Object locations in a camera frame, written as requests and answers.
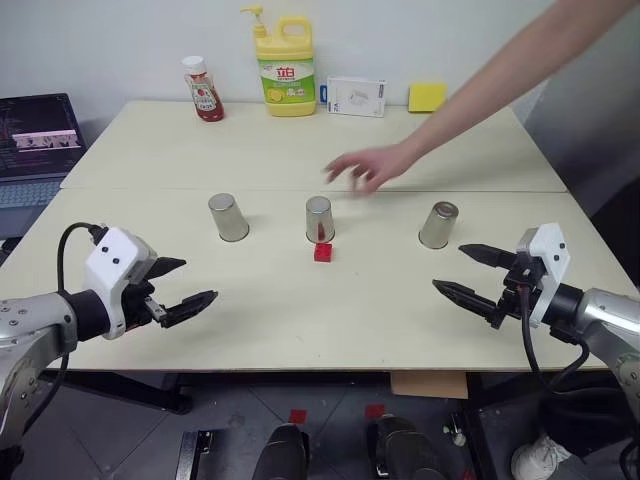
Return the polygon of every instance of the sneaker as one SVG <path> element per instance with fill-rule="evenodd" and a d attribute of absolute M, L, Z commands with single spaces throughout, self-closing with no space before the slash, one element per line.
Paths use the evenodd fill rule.
<path fill-rule="evenodd" d="M 523 445 L 511 457 L 511 474 L 516 480 L 547 480 L 571 454 L 543 434 L 533 445 Z"/>

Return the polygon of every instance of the table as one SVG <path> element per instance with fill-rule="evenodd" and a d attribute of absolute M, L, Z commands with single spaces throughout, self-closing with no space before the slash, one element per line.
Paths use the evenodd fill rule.
<path fill-rule="evenodd" d="M 334 261 L 313 261 L 305 238 L 305 200 L 315 192 L 235 190 L 249 236 L 225 243 L 207 207 L 216 193 L 180 189 L 63 190 L 0 269 L 5 298 L 55 289 L 55 249 L 75 221 L 127 228 L 159 255 L 185 267 L 154 281 L 156 299 L 173 304 L 207 289 L 220 297 L 197 318 L 170 330 L 148 325 L 115 340 L 80 344 L 70 367 L 87 370 L 521 370 L 528 364 L 520 326 L 501 330 L 441 296 L 431 280 L 450 279 L 497 299 L 505 272 L 457 250 L 487 243 L 513 250 L 525 229 L 558 221 L 572 254 L 566 282 L 637 294 L 603 240 L 566 193 L 380 192 L 368 198 L 330 192 Z M 450 245 L 418 242 L 430 207 L 460 208 Z M 68 245 L 67 285 L 80 287 L 91 249 L 83 235 Z M 577 350 L 534 333 L 539 361 L 569 364 Z M 598 366 L 595 358 L 588 365 Z"/>
<path fill-rule="evenodd" d="M 264 105 L 226 104 L 205 123 L 190 102 L 134 101 L 109 125 L 64 188 L 206 188 L 345 191 L 326 185 L 338 155 L 405 138 L 426 118 L 389 107 L 384 118 L 269 116 Z M 430 153 L 385 190 L 564 192 L 566 188 L 506 108 Z"/>

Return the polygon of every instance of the yellow sponge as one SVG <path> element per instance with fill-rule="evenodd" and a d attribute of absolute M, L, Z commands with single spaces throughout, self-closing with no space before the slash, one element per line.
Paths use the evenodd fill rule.
<path fill-rule="evenodd" d="M 412 83 L 409 85 L 409 111 L 435 112 L 447 99 L 444 83 Z"/>

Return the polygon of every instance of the laptop keyboard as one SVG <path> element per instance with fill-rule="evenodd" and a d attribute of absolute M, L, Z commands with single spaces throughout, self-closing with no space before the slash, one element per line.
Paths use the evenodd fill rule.
<path fill-rule="evenodd" d="M 57 181 L 0 185 L 0 209 L 48 205 L 60 190 L 60 183 Z"/>

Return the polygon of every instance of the stainless steel cup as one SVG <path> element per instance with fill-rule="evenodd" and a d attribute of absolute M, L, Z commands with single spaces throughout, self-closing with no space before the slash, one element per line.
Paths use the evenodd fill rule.
<path fill-rule="evenodd" d="M 458 207 L 453 203 L 436 203 L 418 234 L 420 243 L 433 249 L 446 247 L 456 218 L 458 218 Z"/>
<path fill-rule="evenodd" d="M 237 242 L 249 234 L 249 224 L 242 216 L 233 195 L 218 193 L 209 199 L 209 208 L 216 222 L 220 238 Z"/>
<path fill-rule="evenodd" d="M 326 197 L 311 197 L 307 200 L 307 238 L 313 243 L 326 243 L 335 234 L 331 202 Z"/>

